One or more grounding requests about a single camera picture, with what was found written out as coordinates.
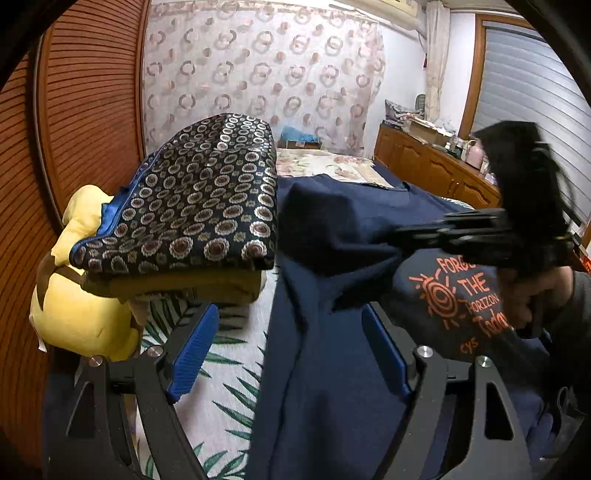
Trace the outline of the person's right hand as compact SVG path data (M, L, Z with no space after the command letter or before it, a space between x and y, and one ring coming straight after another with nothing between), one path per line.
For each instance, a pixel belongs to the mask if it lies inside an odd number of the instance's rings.
M514 329L522 329L534 319L531 306L542 301L537 312L545 307L559 308L567 304L573 294L574 274L569 266L548 270L529 280L517 280L517 272L497 270L497 281L503 311Z

